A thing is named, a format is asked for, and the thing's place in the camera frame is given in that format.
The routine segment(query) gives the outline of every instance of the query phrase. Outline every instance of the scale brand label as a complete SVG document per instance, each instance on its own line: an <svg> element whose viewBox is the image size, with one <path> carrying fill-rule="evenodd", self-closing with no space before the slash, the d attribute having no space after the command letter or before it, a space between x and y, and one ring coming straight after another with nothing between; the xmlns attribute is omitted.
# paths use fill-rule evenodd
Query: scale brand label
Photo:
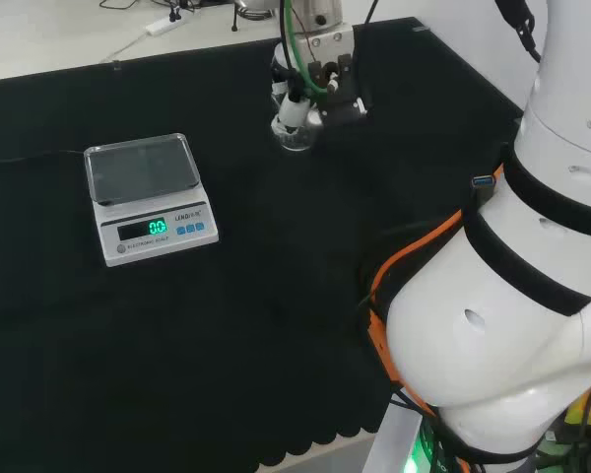
<svg viewBox="0 0 591 473"><path fill-rule="evenodd" d="M180 214L175 216L175 220L188 220L195 217L201 217L201 210L196 210L195 212L190 212L188 214Z"/></svg>

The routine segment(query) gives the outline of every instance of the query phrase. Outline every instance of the green cable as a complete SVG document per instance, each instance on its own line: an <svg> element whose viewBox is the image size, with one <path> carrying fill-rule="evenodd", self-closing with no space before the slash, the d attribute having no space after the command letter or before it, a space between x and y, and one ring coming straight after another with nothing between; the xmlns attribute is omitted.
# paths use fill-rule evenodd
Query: green cable
<svg viewBox="0 0 591 473"><path fill-rule="evenodd" d="M289 36L289 41L292 45L292 51L294 52L295 62L297 63L299 73L302 75L302 79L304 79L304 82L316 94L328 94L328 91L326 89L322 89L312 81L311 76L308 74L308 69L304 67L302 57L299 55L299 50L297 49L296 44L296 35L294 34L294 19L292 18L292 0L285 0L285 21L287 24L287 35Z"/></svg>

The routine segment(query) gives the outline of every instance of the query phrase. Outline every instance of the orange strap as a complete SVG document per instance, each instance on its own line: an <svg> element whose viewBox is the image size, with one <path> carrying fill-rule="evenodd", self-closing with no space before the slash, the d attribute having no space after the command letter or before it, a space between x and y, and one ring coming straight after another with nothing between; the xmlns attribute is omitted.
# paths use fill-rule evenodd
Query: orange strap
<svg viewBox="0 0 591 473"><path fill-rule="evenodd" d="M503 165L499 166L499 168L494 172L494 177L499 177L503 173ZM432 230L422 238L414 241L413 243L405 246L404 248L400 249L392 256L390 256L378 269L374 279L372 280L372 285L370 287L370 293L372 294L372 300L374 301L374 295L376 294L376 290L378 289L383 277L387 274L389 269L401 258L407 256L408 254L416 251L417 249L422 248L423 246L427 245L428 243L434 241L436 238L440 237L442 234L453 228L460 220L462 219L462 211L458 210L455 214L448 218L444 223L442 223L439 227ZM376 313L371 310L370 311L370 326L367 329L367 333L370 337L370 341L372 345L376 349L378 353L378 357L381 360L381 363L385 367L387 371L387 375L393 382L400 382L404 387L405 390L416 400L417 404L421 406L425 411L433 415L433 411L427 406L425 401L420 398L420 396L410 387L407 383L403 380L403 377L398 372L396 367L394 366L394 362L392 362L392 356L390 355L390 350L387 345L387 336L385 334L385 325L381 321L381 319L376 315ZM466 462L462 463L462 468L464 469L464 465L466 465L466 471L464 473L468 473L469 465Z"/></svg>

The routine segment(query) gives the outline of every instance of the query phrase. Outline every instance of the white cable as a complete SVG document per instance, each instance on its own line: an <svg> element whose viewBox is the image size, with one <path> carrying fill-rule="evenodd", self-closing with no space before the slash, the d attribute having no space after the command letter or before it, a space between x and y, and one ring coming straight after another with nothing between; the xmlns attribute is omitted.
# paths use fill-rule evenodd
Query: white cable
<svg viewBox="0 0 591 473"><path fill-rule="evenodd" d="M142 41L144 38L146 38L147 36L149 36L148 33L142 33L140 36L138 36L136 39L134 39L133 41L131 41L129 44L127 44L126 46L121 47L120 49L118 49L117 51L112 52L111 54L109 54L108 56L106 56L104 59L101 60L101 62L99 64L104 64L105 62L109 62L111 61L114 57L116 57L118 54L120 54L123 51L126 51L127 49L129 49L131 46L139 43L140 41Z"/></svg>

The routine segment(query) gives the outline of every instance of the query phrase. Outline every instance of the electronic scale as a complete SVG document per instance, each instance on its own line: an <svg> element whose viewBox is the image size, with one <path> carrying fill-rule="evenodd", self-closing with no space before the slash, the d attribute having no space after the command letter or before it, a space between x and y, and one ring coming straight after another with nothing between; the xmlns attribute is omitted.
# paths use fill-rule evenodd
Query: electronic scale
<svg viewBox="0 0 591 473"><path fill-rule="evenodd" d="M184 135L94 146L85 160L107 266L219 240Z"/></svg>

